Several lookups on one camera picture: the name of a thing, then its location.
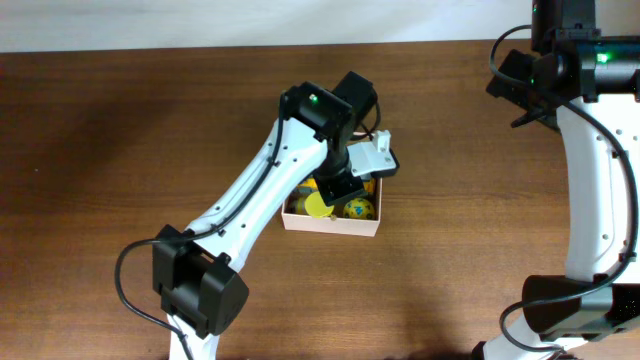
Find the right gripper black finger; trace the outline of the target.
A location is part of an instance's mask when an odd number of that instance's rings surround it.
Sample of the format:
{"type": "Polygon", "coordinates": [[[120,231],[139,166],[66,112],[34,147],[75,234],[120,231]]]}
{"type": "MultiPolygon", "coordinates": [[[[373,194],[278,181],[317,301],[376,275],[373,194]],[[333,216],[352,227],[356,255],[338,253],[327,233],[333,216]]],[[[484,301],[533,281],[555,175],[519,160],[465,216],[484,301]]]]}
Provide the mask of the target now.
{"type": "Polygon", "coordinates": [[[544,110],[541,108],[527,111],[524,115],[512,121],[510,126],[512,128],[518,128],[531,124],[533,122],[540,123],[541,125],[552,131],[560,130],[557,124],[556,112],[544,110]]]}
{"type": "Polygon", "coordinates": [[[500,66],[496,65],[495,58],[491,58],[489,65],[491,70],[497,70],[486,87],[486,92],[495,97],[502,98],[519,106],[527,112],[544,112],[544,105],[538,95],[533,91],[519,87],[516,81],[526,83],[532,87],[531,76],[535,57],[518,50],[511,50],[500,66]]]}

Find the yellow grey dump truck toy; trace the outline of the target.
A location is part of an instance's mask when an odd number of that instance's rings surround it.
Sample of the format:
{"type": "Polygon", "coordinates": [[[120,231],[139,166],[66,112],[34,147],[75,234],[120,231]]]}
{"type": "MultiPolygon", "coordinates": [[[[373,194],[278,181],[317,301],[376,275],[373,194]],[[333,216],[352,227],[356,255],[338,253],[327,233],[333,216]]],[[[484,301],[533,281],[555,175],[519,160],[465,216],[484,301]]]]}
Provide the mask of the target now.
{"type": "Polygon", "coordinates": [[[318,185],[313,177],[307,178],[301,183],[297,184],[292,193],[295,196],[306,197],[310,194],[318,191],[318,185]]]}

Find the yellow grey mixer truck toy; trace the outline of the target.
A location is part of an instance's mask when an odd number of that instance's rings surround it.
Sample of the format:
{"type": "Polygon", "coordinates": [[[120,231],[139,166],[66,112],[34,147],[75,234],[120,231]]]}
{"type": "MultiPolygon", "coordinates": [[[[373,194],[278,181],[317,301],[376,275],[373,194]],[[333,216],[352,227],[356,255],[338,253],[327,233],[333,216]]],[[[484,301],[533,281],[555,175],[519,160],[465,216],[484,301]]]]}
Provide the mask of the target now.
{"type": "Polygon", "coordinates": [[[376,192],[377,181],[375,178],[363,179],[363,188],[368,196],[373,196],[376,192]]]}

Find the yellow wooden rattle drum toy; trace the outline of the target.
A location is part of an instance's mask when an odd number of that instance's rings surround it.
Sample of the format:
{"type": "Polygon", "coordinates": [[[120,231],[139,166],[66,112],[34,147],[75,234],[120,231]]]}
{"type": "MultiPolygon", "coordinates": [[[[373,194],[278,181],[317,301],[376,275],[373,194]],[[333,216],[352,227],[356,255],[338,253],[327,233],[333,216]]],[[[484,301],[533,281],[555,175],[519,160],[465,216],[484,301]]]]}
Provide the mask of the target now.
{"type": "Polygon", "coordinates": [[[311,193],[304,201],[304,209],[312,218],[323,219],[328,218],[334,220],[334,206],[326,205],[319,192],[311,193]]]}

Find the yellow ball with blue letters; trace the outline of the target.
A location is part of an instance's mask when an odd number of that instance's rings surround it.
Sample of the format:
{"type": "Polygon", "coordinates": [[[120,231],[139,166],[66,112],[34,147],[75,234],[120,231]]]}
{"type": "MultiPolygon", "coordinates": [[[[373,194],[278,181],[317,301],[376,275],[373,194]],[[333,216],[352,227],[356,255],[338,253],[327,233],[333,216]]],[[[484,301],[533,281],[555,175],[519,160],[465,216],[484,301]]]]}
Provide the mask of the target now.
{"type": "Polygon", "coordinates": [[[357,220],[374,220],[376,217],[375,206],[366,198],[354,198],[343,207],[344,218],[357,220]]]}

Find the yellow and grey ball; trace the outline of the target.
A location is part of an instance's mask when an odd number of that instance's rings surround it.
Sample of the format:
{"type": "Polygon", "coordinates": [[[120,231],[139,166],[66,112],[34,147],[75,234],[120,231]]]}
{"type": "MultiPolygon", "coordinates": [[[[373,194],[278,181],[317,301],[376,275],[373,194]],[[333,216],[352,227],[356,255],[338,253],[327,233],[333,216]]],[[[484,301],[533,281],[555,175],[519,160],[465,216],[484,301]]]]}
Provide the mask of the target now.
{"type": "Polygon", "coordinates": [[[305,197],[295,198],[290,202],[290,207],[289,207],[290,212],[297,215],[306,215],[307,211],[305,208],[305,202],[306,202],[305,197]]]}

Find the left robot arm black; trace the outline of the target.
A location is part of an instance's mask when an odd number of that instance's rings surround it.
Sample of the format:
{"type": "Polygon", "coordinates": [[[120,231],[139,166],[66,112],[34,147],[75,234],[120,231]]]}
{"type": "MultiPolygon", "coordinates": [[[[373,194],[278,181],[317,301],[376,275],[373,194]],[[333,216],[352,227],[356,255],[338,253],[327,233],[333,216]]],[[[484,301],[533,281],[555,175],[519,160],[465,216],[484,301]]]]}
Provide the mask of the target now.
{"type": "Polygon", "coordinates": [[[373,84],[347,73],[332,90],[304,82],[285,91],[272,130],[224,195],[185,230],[165,226],[152,247],[152,286],[172,325],[172,359],[212,359],[247,302],[240,276],[274,214],[307,178],[326,205],[365,195],[363,176],[394,175],[390,134],[354,133],[378,109],[373,84]]]}

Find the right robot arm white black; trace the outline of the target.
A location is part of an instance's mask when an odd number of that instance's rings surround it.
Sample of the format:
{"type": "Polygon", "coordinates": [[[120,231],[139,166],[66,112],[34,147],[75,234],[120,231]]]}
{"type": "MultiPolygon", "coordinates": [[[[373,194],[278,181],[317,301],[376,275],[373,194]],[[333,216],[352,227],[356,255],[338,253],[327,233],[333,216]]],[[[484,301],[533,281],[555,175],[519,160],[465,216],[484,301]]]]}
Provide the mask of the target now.
{"type": "Polygon", "coordinates": [[[528,277],[476,359],[566,359],[639,325],[639,40],[604,36],[596,10],[534,0],[530,52],[490,66],[487,90],[522,108],[519,125],[562,137],[570,239],[564,273],[528,277]]]}

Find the white cardboard box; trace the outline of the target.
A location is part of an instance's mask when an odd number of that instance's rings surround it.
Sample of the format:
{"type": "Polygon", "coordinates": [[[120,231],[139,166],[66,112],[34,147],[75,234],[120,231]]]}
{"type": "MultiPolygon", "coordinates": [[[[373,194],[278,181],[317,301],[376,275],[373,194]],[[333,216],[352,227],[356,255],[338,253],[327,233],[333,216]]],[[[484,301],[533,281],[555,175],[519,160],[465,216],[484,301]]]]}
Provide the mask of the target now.
{"type": "Polygon", "coordinates": [[[343,235],[357,235],[373,237],[380,224],[381,215],[381,198],[382,198],[382,183],[381,179],[377,180],[376,192],[373,196],[368,196],[365,192],[364,195],[359,195],[356,198],[366,198],[374,206],[376,211],[376,217],[374,220],[357,220],[344,218],[342,215],[344,205],[349,201],[342,201],[334,206],[334,215],[336,218],[330,220],[328,218],[316,219],[312,218],[308,214],[297,215],[290,212],[290,202],[295,198],[302,196],[295,196],[293,193],[282,204],[280,214],[283,220],[283,225],[286,230],[296,231],[308,231],[308,232],[320,232],[320,233],[332,233],[343,235]]]}

